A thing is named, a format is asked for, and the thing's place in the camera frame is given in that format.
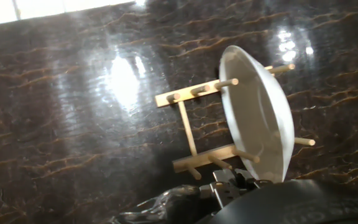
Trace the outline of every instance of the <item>marble countertop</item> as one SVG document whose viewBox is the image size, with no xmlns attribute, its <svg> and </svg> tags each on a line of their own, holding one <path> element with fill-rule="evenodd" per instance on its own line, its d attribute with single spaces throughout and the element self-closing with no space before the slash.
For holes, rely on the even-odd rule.
<svg viewBox="0 0 358 224">
<path fill-rule="evenodd" d="M 146 1 L 0 24 L 0 223 L 102 223 L 214 165 L 154 96 L 217 79 L 238 45 L 277 74 L 298 137 L 287 179 L 358 189 L 358 1 Z M 232 143 L 220 95 L 185 102 L 199 152 Z M 238 158 L 229 160 L 242 167 Z"/>
</svg>

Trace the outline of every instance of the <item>wooden dowel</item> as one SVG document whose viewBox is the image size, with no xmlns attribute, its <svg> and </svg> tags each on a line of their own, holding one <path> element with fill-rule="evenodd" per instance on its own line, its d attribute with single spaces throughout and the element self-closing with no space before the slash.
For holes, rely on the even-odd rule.
<svg viewBox="0 0 358 224">
<path fill-rule="evenodd" d="M 193 96 L 197 96 L 199 93 L 202 93 L 202 92 L 205 92 L 205 91 L 209 91 L 211 89 L 211 87 L 209 87 L 209 85 L 203 85 L 203 86 L 200 86 L 198 88 L 194 88 L 190 91 L 190 93 L 193 95 Z"/>
<path fill-rule="evenodd" d="M 191 155 L 197 156 L 196 144 L 194 143 L 193 133 L 191 133 L 190 122 L 189 117 L 187 117 L 185 103 L 183 101 L 179 101 L 178 105 L 181 119 L 183 120 L 183 125 L 185 126 L 187 141 L 189 142 Z"/>
<path fill-rule="evenodd" d="M 194 167 L 186 164 L 186 168 L 196 180 L 201 180 L 201 174 Z"/>
<path fill-rule="evenodd" d="M 248 159 L 249 161 L 252 161 L 254 163 L 260 162 L 259 156 L 253 156 L 253 155 L 251 155 L 249 153 L 246 153 L 246 152 L 243 152 L 243 151 L 240 151 L 240 150 L 237 150 L 237 149 L 232 149 L 231 152 L 236 156 L 239 156 L 239 157 L 244 158 L 244 159 Z"/>
<path fill-rule="evenodd" d="M 238 83 L 239 83 L 239 80 L 236 79 L 236 78 L 233 78 L 233 79 L 226 80 L 226 81 L 223 81 L 223 82 L 218 82 L 214 86 L 215 86 L 215 88 L 220 89 L 220 88 L 222 88 L 224 86 L 238 85 Z"/>
<path fill-rule="evenodd" d="M 228 164 L 227 162 L 224 162 L 214 156 L 208 156 L 208 159 L 209 159 L 209 161 L 215 163 L 222 169 L 233 169 L 233 167 L 230 164 Z"/>
<path fill-rule="evenodd" d="M 306 146 L 314 146 L 316 144 L 316 141 L 313 139 L 295 138 L 295 143 Z"/>
<path fill-rule="evenodd" d="M 294 68 L 295 68 L 294 64 L 289 64 L 289 65 L 282 65 L 282 66 L 278 66 L 278 67 L 275 67 L 275 68 L 271 68 L 268 71 L 271 74 L 274 74 L 274 73 L 280 73 L 280 72 L 287 72 L 289 70 L 293 70 Z"/>
<path fill-rule="evenodd" d="M 180 94 L 179 93 L 174 93 L 172 95 L 167 96 L 167 100 L 168 101 L 174 101 L 174 100 L 179 100 L 180 98 Z"/>
</svg>

